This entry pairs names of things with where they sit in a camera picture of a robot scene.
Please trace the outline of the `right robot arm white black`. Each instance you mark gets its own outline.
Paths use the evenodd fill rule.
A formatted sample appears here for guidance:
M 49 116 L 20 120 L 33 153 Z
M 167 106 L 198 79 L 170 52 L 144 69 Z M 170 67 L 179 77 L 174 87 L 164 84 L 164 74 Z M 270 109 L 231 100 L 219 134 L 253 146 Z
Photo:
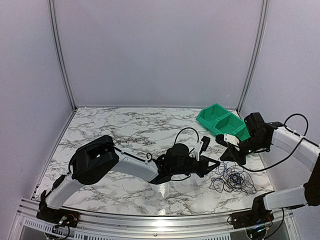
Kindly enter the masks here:
M 226 147 L 221 161 L 233 161 L 241 167 L 249 154 L 268 152 L 271 146 L 288 153 L 306 166 L 311 175 L 303 185 L 264 193 L 254 198 L 250 210 L 231 214 L 230 221 L 235 229 L 260 225 L 272 220 L 275 209 L 297 209 L 320 204 L 320 147 L 287 127 L 286 123 L 265 122 L 261 114 L 253 112 L 244 119 L 249 138 L 240 140 L 231 134 L 218 134 L 215 141 Z

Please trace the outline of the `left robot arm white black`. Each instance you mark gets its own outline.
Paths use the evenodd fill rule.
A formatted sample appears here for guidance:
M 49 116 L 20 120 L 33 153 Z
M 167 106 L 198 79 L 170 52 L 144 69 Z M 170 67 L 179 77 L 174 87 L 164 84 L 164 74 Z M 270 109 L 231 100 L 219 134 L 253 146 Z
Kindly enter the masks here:
M 54 224 L 63 217 L 71 217 L 69 226 L 75 227 L 80 214 L 62 206 L 76 191 L 98 183 L 110 171 L 131 175 L 152 185 L 170 182 L 175 175 L 189 178 L 196 174 L 203 178 L 220 166 L 218 160 L 202 155 L 209 143 L 210 138 L 206 136 L 198 140 L 193 150 L 183 143 L 174 143 L 158 158 L 147 154 L 146 159 L 142 159 L 117 148 L 113 138 L 104 135 L 76 150 L 69 161 L 68 172 L 56 179 L 49 191 L 41 193 L 36 217 Z

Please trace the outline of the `green three-compartment plastic bin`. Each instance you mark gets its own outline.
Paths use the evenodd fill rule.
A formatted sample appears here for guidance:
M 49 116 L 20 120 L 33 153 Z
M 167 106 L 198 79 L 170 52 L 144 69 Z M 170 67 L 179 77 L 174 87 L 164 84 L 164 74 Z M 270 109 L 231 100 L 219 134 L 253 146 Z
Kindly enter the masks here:
M 250 137 L 245 122 L 218 103 L 202 109 L 196 120 L 214 136 L 230 134 L 236 136 L 240 141 Z

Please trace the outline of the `right aluminium frame post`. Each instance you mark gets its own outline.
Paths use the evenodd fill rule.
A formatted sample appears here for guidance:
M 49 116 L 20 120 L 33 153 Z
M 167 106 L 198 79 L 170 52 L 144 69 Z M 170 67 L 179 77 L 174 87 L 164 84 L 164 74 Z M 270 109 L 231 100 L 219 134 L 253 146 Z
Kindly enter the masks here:
M 242 92 L 240 94 L 239 102 L 236 108 L 236 111 L 239 115 L 241 114 L 241 111 L 244 108 L 247 96 L 250 91 L 251 84 L 253 82 L 257 61 L 259 58 L 259 54 L 261 52 L 263 39 L 265 35 L 265 29 L 266 29 L 268 11 L 269 11 L 269 3 L 270 3 L 269 0 L 261 1 L 261 10 L 259 14 L 259 21 L 258 21 L 256 37 L 253 45 L 253 51 L 252 51 L 251 59 L 249 62 L 249 68 L 245 77 L 244 86 L 242 88 Z

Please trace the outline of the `aluminium frame post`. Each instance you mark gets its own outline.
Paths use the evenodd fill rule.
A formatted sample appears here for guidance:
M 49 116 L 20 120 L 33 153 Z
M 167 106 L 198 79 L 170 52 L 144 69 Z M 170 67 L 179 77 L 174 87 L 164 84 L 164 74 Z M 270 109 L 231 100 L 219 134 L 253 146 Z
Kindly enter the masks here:
M 56 3 L 54 0 L 48 0 L 48 13 L 50 19 L 50 26 L 53 36 L 54 49 L 57 57 L 57 63 L 60 70 L 62 83 L 65 89 L 66 97 L 69 103 L 69 106 L 73 112 L 75 112 L 78 108 L 75 103 L 75 99 L 72 93 L 71 84 L 66 68 L 66 63 L 63 55 L 63 48 L 60 39 L 59 26 L 58 26 L 58 18 L 56 13 Z
M 249 62 L 249 68 L 245 77 L 244 86 L 242 88 L 242 92 L 240 94 L 239 102 L 236 108 L 236 111 L 239 115 L 241 114 L 241 111 L 244 108 L 247 96 L 250 91 L 251 84 L 253 82 L 257 61 L 259 58 L 259 54 L 261 52 L 263 39 L 265 35 L 265 29 L 266 29 L 268 11 L 269 11 L 269 3 L 270 3 L 269 0 L 261 1 L 261 10 L 259 14 L 259 21 L 258 21 L 256 37 L 253 45 L 253 51 L 252 51 L 251 59 Z

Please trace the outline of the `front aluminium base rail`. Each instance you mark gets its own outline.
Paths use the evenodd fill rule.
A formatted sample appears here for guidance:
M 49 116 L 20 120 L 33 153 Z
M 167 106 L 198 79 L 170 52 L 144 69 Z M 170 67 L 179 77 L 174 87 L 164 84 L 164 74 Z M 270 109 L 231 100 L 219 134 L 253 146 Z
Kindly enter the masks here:
M 74 212 L 77 220 L 70 227 L 55 228 L 37 218 L 39 202 L 22 199 L 10 240 L 248 240 L 255 233 L 262 234 L 267 227 L 269 240 L 300 239 L 291 211 L 274 211 L 274 220 L 257 226 L 235 229 L 229 212 L 185 216 L 139 216 L 92 212 L 65 207 Z

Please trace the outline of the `left aluminium frame post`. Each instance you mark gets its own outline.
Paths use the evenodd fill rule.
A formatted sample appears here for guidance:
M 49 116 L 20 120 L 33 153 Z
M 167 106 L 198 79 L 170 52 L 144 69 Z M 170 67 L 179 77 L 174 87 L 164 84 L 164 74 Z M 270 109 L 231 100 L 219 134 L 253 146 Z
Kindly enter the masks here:
M 63 55 L 63 48 L 60 39 L 59 26 L 58 26 L 58 18 L 56 13 L 56 3 L 54 0 L 48 0 L 48 13 L 50 19 L 50 26 L 53 36 L 54 49 L 57 57 L 57 63 L 60 70 L 62 83 L 65 89 L 66 97 L 69 103 L 69 106 L 73 112 L 75 112 L 78 108 L 75 103 L 75 99 L 72 93 L 71 84 L 66 68 L 66 63 Z

